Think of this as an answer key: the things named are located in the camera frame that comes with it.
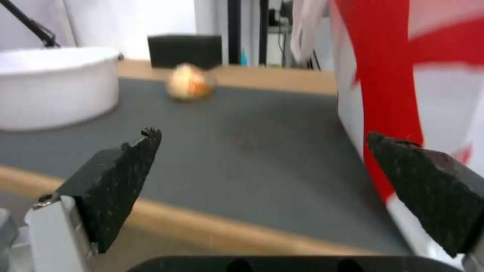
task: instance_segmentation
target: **black box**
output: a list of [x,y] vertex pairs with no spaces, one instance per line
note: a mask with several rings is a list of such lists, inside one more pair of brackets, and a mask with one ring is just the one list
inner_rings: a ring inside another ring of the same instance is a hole
[[222,37],[202,35],[160,35],[148,37],[151,66],[174,68],[191,63],[203,69],[222,64]]

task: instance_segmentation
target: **gray mat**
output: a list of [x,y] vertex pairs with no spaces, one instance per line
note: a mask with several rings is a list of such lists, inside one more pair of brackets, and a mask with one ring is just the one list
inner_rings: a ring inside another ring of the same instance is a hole
[[223,88],[207,101],[175,103],[160,82],[122,79],[120,87],[120,105],[100,118],[1,132],[0,164],[67,178],[97,150],[153,126],[163,142],[143,197],[409,254],[339,123],[335,97]]

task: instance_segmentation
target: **wooden table edge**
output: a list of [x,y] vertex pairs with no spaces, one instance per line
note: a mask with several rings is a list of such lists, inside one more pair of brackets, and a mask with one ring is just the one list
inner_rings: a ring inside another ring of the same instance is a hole
[[[118,62],[121,78],[167,81],[172,69],[152,68],[149,61]],[[331,71],[265,67],[218,66],[208,71],[220,86],[336,95],[336,80]]]
[[[62,179],[0,165],[0,190],[36,198],[53,192]],[[225,254],[378,255],[349,245],[319,240],[140,198],[126,222]]]

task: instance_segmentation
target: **white bowl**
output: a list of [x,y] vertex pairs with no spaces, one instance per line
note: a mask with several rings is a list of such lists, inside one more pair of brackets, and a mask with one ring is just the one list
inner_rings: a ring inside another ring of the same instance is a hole
[[118,103],[118,51],[105,47],[0,52],[0,130],[84,121]]

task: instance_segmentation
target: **screw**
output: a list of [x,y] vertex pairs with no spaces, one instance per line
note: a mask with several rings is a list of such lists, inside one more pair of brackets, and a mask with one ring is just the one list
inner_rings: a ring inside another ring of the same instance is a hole
[[57,201],[59,201],[60,199],[61,199],[61,197],[59,196],[59,194],[57,192],[53,192],[51,194],[45,194],[45,195],[39,197],[38,202],[35,203],[32,208],[34,210],[38,210],[40,208],[47,207],[51,204],[54,204]]

